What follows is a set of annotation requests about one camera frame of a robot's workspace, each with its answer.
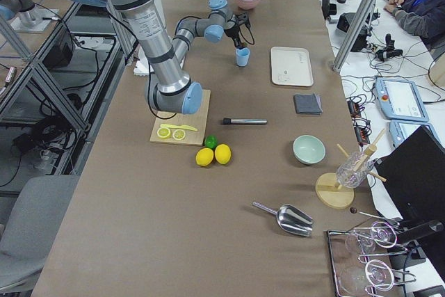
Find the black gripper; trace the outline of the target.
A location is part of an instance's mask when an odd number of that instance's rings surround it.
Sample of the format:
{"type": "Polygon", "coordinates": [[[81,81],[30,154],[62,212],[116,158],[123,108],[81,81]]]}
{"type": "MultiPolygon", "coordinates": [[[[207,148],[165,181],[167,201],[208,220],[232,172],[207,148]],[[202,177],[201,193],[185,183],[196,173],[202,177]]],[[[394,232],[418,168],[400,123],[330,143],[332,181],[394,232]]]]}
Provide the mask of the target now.
{"type": "Polygon", "coordinates": [[[226,24],[225,34],[227,37],[229,37],[233,40],[234,46],[237,49],[244,48],[244,43],[240,39],[240,28],[236,22],[229,22],[226,24]]]}

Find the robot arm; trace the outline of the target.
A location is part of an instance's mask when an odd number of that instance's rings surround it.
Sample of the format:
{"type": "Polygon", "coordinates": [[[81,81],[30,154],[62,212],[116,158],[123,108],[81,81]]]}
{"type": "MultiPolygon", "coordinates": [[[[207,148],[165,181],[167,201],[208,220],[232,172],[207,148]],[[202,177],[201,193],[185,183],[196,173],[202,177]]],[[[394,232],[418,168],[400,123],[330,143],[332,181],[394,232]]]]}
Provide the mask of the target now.
{"type": "Polygon", "coordinates": [[[193,40],[204,37],[219,42],[224,35],[243,47],[240,25],[248,24],[246,14],[236,15],[227,0],[209,0],[211,12],[204,19],[186,18],[178,24],[170,38],[156,9],[155,0],[71,0],[89,6],[104,7],[108,3],[128,21],[131,31],[142,47],[154,71],[146,90],[146,100],[157,111],[194,114],[202,103],[203,89],[182,70],[184,59],[193,40]]]}

